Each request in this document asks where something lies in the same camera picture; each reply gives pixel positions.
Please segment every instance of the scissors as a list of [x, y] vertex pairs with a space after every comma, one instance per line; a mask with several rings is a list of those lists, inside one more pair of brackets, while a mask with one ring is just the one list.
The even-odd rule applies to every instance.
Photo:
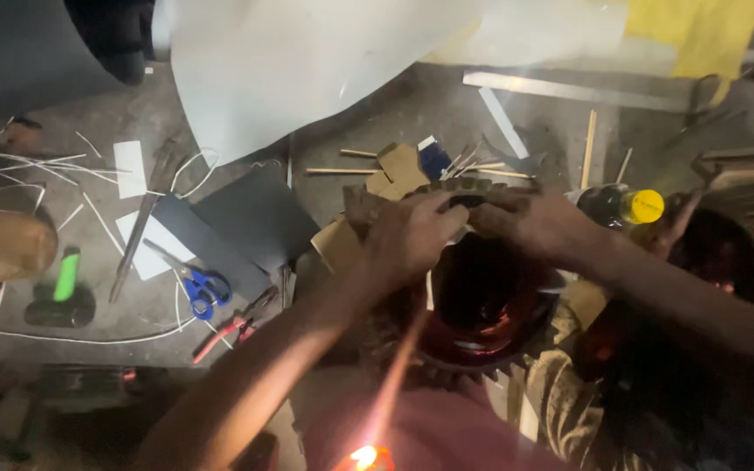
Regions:
[[156, 252], [162, 259], [183, 275], [182, 282], [191, 303], [191, 314], [201, 320], [210, 320], [215, 314], [214, 305], [225, 306], [231, 303], [229, 282], [218, 273], [202, 273], [200, 270], [181, 262], [152, 241], [141, 241], [147, 248]]

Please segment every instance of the yellow bottle cap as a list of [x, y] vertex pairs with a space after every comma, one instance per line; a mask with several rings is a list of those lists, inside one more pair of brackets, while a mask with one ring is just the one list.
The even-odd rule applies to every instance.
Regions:
[[634, 224], [654, 222], [665, 211], [665, 200], [653, 189], [634, 192], [630, 198], [630, 214], [627, 219]]

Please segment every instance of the red pliers handle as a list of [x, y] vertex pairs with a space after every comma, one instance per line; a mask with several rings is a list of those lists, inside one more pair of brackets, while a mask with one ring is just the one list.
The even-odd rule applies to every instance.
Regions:
[[252, 332], [255, 332], [255, 329], [252, 327], [253, 320], [254, 319], [249, 318], [249, 320], [247, 321], [243, 317], [234, 316], [234, 318], [232, 318], [231, 324], [218, 330], [217, 334], [209, 339], [209, 341], [206, 342], [205, 345], [203, 345], [203, 348], [196, 354], [196, 356], [194, 356], [194, 365], [202, 361], [202, 359], [205, 358], [205, 355], [208, 355], [211, 349], [215, 348], [215, 345], [220, 341], [221, 338], [225, 337], [228, 334], [231, 334], [236, 329], [239, 329], [236, 343], [246, 340], [246, 338], [252, 335]]

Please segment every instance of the blue scissors handle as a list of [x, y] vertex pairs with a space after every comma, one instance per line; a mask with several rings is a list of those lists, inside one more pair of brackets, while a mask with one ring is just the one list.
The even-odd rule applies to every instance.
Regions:
[[189, 269], [191, 278], [183, 278], [185, 290], [190, 298], [191, 313], [202, 320], [210, 320], [214, 305], [225, 306], [231, 303], [231, 287], [224, 277], [208, 275]]

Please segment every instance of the plastic bottle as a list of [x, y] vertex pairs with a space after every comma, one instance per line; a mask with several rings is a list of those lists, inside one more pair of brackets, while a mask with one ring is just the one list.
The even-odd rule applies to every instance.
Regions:
[[30, 215], [0, 211], [0, 282], [45, 271], [57, 254], [57, 233]]
[[662, 195], [653, 189], [634, 190], [625, 184], [595, 186], [566, 196], [590, 219], [615, 230], [654, 222], [665, 210]]

